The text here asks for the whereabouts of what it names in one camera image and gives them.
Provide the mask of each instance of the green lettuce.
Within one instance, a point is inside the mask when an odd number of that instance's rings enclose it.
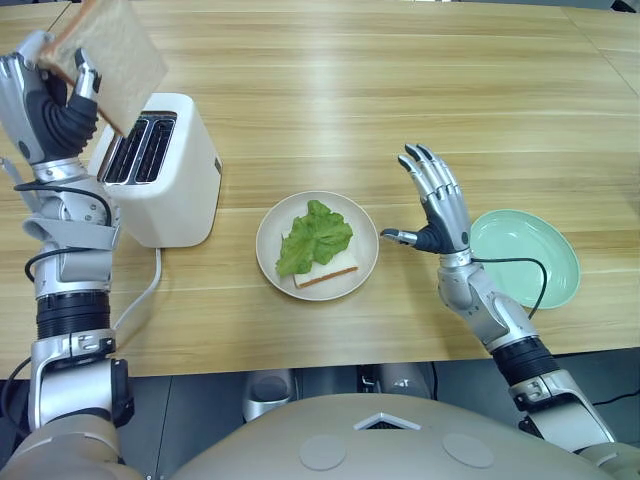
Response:
[[[345,250],[353,230],[344,217],[318,200],[309,200],[308,213],[296,217],[289,236],[282,240],[280,259],[276,263],[278,275],[308,273],[312,262],[326,265],[336,253]]]

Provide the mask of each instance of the toaster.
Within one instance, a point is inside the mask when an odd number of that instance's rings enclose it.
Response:
[[[194,101],[154,93],[127,137],[107,126],[89,162],[123,228],[151,248],[190,247],[213,226],[222,161]]]

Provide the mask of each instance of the bread slice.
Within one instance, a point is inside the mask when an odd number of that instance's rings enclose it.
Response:
[[[63,32],[40,52],[39,64],[73,85],[74,54],[80,47],[102,75],[100,113],[127,136],[167,73],[162,56],[128,0],[84,0]]]
[[[282,232],[282,239],[287,238],[289,233],[290,231]],[[293,283],[297,288],[304,288],[356,270],[358,270],[358,263],[351,251],[350,242],[346,250],[336,253],[326,265],[313,262],[308,273],[294,274]]]

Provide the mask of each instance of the green plate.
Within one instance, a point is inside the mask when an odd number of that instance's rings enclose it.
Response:
[[[547,291],[540,308],[564,305],[580,286],[580,263],[566,238],[551,224],[518,210],[494,210],[471,227],[471,249],[479,258],[531,257],[547,269]],[[498,288],[525,307],[533,307],[542,272],[531,262],[485,263]]]

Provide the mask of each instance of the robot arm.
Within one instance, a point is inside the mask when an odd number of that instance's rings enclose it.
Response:
[[[43,243],[25,266],[37,301],[29,392],[34,433],[0,477],[87,478],[87,468],[95,467],[139,478],[118,465],[115,426],[133,415],[127,362],[108,358],[116,347],[109,290],[118,210],[77,158],[96,129],[100,75],[79,49],[67,101],[64,82],[36,64],[51,39],[34,32],[0,56],[0,121],[35,180],[24,183],[7,159],[2,166],[32,212],[25,232]]]
[[[522,306],[499,292],[469,245],[471,221],[447,164],[422,145],[406,145],[398,161],[411,176],[428,225],[381,235],[440,254],[438,292],[464,318],[496,362],[509,393],[527,417],[520,428],[568,451],[613,442],[609,428],[569,372],[556,364]]]

